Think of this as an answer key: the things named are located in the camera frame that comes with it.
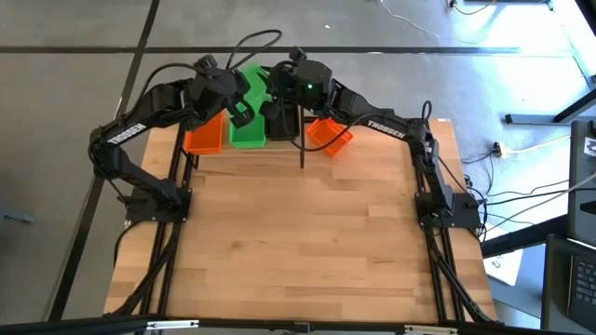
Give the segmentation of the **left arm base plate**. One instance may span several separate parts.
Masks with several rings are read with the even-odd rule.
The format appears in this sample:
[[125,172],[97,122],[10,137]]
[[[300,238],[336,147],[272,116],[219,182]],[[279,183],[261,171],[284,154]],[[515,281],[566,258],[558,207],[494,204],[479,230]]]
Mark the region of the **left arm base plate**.
[[193,191],[189,188],[178,188],[177,193],[181,201],[179,206],[162,204],[155,200],[150,193],[135,187],[128,200],[127,221],[156,221],[176,222],[186,221],[190,208]]

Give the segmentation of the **black desk leg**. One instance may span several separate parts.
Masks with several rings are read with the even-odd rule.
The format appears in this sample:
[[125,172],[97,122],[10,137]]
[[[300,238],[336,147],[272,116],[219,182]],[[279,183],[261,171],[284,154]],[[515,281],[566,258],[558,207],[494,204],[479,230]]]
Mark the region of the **black desk leg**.
[[482,243],[481,254],[484,259],[503,255],[518,249],[543,244],[549,235],[567,236],[568,215],[540,222],[515,232],[502,234]]

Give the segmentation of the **black plastic basket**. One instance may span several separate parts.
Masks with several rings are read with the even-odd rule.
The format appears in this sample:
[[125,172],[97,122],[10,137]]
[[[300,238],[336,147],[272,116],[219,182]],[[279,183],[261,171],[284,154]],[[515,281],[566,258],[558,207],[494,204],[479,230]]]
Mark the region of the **black plastic basket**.
[[264,134],[271,141],[295,140],[301,134],[298,106],[285,102],[283,114],[273,120],[264,120]]

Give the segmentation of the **white paper sheet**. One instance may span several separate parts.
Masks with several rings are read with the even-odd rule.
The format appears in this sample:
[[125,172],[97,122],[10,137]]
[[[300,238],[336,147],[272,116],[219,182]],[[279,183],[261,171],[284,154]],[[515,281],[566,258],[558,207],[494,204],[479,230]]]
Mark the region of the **white paper sheet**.
[[521,268],[521,249],[483,260],[487,275],[509,286],[515,286]]

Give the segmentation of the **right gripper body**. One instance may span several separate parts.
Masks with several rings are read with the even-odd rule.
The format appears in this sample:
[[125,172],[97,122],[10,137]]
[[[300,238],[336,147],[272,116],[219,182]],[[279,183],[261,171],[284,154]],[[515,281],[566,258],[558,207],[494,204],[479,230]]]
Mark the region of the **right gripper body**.
[[332,90],[332,70],[316,60],[282,61],[272,69],[272,95],[321,110]]

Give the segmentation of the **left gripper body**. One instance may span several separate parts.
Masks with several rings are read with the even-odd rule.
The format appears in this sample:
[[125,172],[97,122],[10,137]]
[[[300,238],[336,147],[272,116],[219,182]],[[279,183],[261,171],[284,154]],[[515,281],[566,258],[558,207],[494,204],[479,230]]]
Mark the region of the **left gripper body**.
[[251,89],[246,76],[237,71],[210,69],[198,74],[188,88],[192,109],[197,116],[215,116],[226,109],[231,115],[243,115],[237,104]]

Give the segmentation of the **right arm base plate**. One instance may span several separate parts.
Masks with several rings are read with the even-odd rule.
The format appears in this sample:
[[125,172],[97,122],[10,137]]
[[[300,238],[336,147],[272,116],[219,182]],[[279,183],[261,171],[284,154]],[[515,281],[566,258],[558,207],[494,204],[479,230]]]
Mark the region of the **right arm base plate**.
[[414,197],[418,222],[422,227],[481,227],[478,204],[466,194],[418,193]]

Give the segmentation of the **black laptop keyboard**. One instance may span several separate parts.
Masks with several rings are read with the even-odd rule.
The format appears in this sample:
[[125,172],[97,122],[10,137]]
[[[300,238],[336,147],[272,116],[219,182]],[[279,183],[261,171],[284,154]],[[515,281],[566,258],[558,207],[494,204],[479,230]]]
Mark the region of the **black laptop keyboard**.
[[596,335],[596,249],[547,237],[540,327]]

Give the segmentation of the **grey desk foot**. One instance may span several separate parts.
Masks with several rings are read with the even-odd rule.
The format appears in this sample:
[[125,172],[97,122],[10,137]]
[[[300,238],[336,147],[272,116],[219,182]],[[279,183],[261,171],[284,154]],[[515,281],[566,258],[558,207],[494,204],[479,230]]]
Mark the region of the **grey desk foot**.
[[508,125],[564,126],[574,121],[596,121],[596,114],[582,116],[593,107],[596,107],[596,88],[557,114],[506,114],[505,122]]

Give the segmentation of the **black rig crossbar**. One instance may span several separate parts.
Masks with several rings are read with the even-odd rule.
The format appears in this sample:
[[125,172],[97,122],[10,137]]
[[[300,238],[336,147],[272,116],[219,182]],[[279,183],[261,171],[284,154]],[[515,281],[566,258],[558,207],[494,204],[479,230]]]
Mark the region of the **black rig crossbar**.
[[335,321],[243,320],[221,318],[166,318],[162,315],[108,315],[91,318],[0,325],[0,335],[122,335],[169,329],[237,328],[287,330],[294,322],[309,322],[312,332],[390,332],[396,335],[579,335],[543,329],[517,328],[497,322],[444,321],[438,324],[367,323]]

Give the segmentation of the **black computer case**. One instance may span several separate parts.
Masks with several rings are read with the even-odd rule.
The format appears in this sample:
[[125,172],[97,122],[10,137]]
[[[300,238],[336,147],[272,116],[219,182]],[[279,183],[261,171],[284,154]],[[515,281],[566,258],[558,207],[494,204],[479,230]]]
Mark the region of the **black computer case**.
[[570,238],[596,247],[596,129],[591,123],[574,121],[571,127],[568,197]]

